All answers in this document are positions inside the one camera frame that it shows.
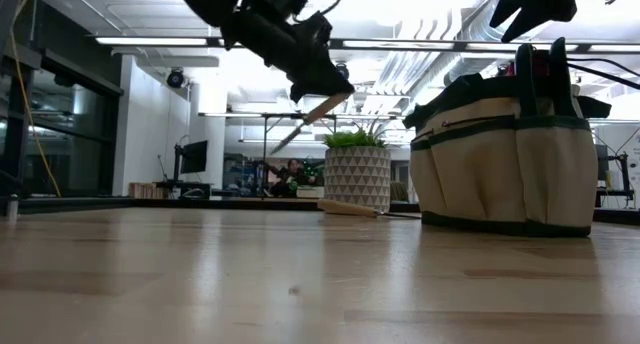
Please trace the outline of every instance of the person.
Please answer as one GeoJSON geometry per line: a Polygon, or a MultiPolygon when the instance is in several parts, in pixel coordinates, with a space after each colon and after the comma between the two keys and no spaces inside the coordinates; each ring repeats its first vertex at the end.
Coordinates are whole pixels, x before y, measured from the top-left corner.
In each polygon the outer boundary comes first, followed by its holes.
{"type": "Polygon", "coordinates": [[[269,165],[269,170],[278,176],[278,182],[271,188],[271,194],[275,197],[295,198],[299,185],[313,185],[316,178],[307,176],[304,166],[296,159],[290,159],[286,168],[275,170],[269,165]]]}

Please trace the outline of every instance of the yellow cable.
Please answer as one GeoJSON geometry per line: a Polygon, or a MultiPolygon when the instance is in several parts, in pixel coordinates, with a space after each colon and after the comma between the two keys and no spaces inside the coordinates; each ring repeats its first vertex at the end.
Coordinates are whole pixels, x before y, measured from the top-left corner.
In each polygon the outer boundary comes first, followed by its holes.
{"type": "MultiPolygon", "coordinates": [[[[16,18],[18,17],[18,15],[20,15],[20,12],[22,11],[22,9],[24,9],[24,6],[27,4],[27,1],[28,0],[22,0],[22,2],[20,3],[20,6],[16,11],[16,18]]],[[[29,117],[29,124],[31,125],[31,129],[33,130],[33,138],[35,139],[36,146],[38,147],[38,151],[40,152],[42,163],[44,164],[44,167],[47,170],[49,179],[51,179],[51,182],[53,183],[53,187],[56,190],[56,195],[58,196],[58,198],[61,198],[62,194],[60,194],[60,188],[58,188],[58,182],[56,181],[56,178],[53,176],[53,173],[51,172],[51,168],[49,167],[49,163],[47,162],[47,157],[44,155],[44,151],[42,150],[42,146],[40,145],[40,139],[38,138],[36,127],[33,124],[33,115],[31,114],[31,105],[29,105],[29,100],[27,99],[27,89],[25,88],[25,85],[24,85],[22,70],[20,69],[20,57],[18,55],[18,45],[16,44],[16,37],[13,33],[13,27],[11,28],[10,37],[11,37],[11,47],[13,48],[13,56],[16,62],[16,71],[18,73],[18,82],[20,82],[20,90],[22,91],[24,110],[27,113],[27,116],[29,117]]]]}

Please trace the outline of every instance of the green plant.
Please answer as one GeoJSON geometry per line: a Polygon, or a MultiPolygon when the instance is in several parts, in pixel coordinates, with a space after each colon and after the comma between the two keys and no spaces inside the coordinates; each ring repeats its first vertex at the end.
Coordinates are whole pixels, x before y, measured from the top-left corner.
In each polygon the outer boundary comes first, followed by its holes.
{"type": "Polygon", "coordinates": [[[364,130],[361,126],[358,126],[358,131],[352,132],[337,132],[333,134],[327,134],[324,136],[324,144],[329,148],[350,148],[350,147],[377,147],[386,148],[387,143],[380,139],[383,132],[374,132],[375,121],[371,124],[369,131],[364,130]]]}

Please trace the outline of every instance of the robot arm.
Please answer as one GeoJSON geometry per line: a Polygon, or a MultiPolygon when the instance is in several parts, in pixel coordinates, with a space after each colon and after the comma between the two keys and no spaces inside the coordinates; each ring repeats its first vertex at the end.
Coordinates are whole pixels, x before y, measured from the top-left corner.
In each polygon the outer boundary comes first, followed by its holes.
{"type": "Polygon", "coordinates": [[[291,99],[306,94],[353,93],[353,86],[329,58],[332,26],[316,12],[298,24],[287,23],[307,0],[184,0],[207,24],[220,28],[225,47],[235,43],[274,65],[293,82],[291,99]]]}

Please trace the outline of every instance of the ceiling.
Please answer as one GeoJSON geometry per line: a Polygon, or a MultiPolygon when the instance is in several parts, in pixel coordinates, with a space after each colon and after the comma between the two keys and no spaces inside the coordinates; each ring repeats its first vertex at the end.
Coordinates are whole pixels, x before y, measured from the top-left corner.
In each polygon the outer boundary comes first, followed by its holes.
{"type": "MultiPolygon", "coordinates": [[[[89,32],[103,36],[218,36],[191,12],[182,0],[44,0],[89,32]]],[[[328,7],[334,0],[309,0],[301,17],[328,7]]],[[[640,38],[640,0],[577,0],[579,12],[568,24],[541,26],[523,39],[551,41],[560,36],[573,41],[637,41],[640,38]]],[[[488,28],[495,0],[342,0],[327,15],[334,38],[398,38],[497,40],[501,28],[488,28]],[[470,19],[471,13],[487,1],[486,8],[470,19]]],[[[244,49],[162,48],[137,50],[139,65],[166,72],[170,58],[219,59],[218,67],[187,68],[194,81],[206,81],[212,73],[222,74],[229,88],[229,103],[246,110],[278,112],[287,108],[290,82],[277,69],[266,68],[262,60],[244,49]]],[[[444,78],[452,73],[464,75],[489,72],[501,60],[489,56],[463,58],[459,54],[389,51],[334,50],[331,58],[345,62],[359,94],[343,109],[349,113],[407,113],[414,104],[426,104],[444,88],[444,78]],[[388,94],[391,99],[368,94],[388,94]]],[[[625,57],[632,69],[640,59],[625,57]]],[[[614,74],[611,67],[600,67],[614,74]]],[[[595,77],[584,76],[587,92],[612,86],[595,77]]]]}

